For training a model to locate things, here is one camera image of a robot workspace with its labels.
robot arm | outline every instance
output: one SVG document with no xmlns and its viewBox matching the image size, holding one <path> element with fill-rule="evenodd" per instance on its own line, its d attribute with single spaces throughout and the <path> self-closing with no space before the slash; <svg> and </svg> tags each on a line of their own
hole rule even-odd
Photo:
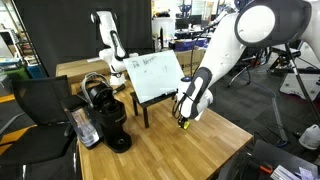
<svg viewBox="0 0 320 180">
<path fill-rule="evenodd" d="M 270 47 L 301 39 L 320 59 L 319 13 L 319 1 L 255 0 L 240 13 L 225 16 L 213 33 L 199 69 L 192 79 L 184 78 L 178 89 L 179 124 L 196 119 L 212 103 L 208 88 L 231 70 L 247 46 Z"/>
<path fill-rule="evenodd" d="M 124 75 L 121 73 L 125 70 L 123 58 L 126 56 L 126 51 L 122 47 L 117 27 L 114 23 L 116 17 L 109 11 L 98 11 L 91 14 L 93 23 L 99 24 L 99 29 L 102 41 L 110 48 L 101 50 L 99 56 L 105 60 L 111 71 L 111 85 L 121 85 L 125 82 Z"/>
</svg>

black curtain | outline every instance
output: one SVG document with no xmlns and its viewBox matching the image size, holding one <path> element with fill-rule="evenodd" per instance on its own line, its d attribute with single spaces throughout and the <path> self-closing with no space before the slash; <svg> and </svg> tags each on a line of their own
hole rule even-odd
<svg viewBox="0 0 320 180">
<path fill-rule="evenodd" d="M 104 48 L 94 11 L 118 17 L 118 33 L 127 53 L 152 52 L 150 0 L 15 0 L 39 58 L 55 76 L 59 63 L 98 57 Z"/>
</svg>

wooden tabletop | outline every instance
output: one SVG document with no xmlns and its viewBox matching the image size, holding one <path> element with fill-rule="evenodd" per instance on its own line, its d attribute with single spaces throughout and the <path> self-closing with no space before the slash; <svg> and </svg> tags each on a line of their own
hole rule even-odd
<svg viewBox="0 0 320 180">
<path fill-rule="evenodd" d="M 126 107 L 125 132 L 132 147 L 121 154 L 103 143 L 87 150 L 79 143 L 84 180 L 100 179 L 206 179 L 248 143 L 251 134 L 207 109 L 188 129 L 178 127 L 171 115 L 173 100 L 148 108 L 150 127 L 144 127 L 142 110 L 134 116 L 129 81 L 115 97 Z"/>
</svg>

small whiteboard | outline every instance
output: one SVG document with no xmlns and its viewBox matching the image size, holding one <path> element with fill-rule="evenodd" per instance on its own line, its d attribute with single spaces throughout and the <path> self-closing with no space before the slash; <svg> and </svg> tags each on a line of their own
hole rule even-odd
<svg viewBox="0 0 320 180">
<path fill-rule="evenodd" d="M 124 59 L 140 103 L 176 91 L 184 77 L 173 51 Z"/>
</svg>

black office chair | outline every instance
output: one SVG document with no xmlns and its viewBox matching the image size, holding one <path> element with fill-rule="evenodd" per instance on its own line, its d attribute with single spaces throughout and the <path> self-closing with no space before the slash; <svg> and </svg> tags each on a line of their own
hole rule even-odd
<svg viewBox="0 0 320 180">
<path fill-rule="evenodd" d="M 69 96 L 69 86 L 67 77 L 62 76 L 14 80 L 12 89 L 18 105 L 36 126 L 30 127 L 0 155 L 0 165 L 21 165 L 24 179 L 26 165 L 64 156 L 75 137 L 60 105 L 60 99 Z"/>
<path fill-rule="evenodd" d="M 249 68 L 256 67 L 258 65 L 264 65 L 268 63 L 269 58 L 271 56 L 270 48 L 253 48 L 247 47 L 241 57 L 239 58 L 236 65 L 233 67 L 233 70 L 238 70 L 239 72 L 231 79 L 228 84 L 228 88 L 230 88 L 232 82 L 239 77 L 244 71 L 248 73 L 248 82 L 247 84 L 251 83 L 251 75 Z"/>
</svg>

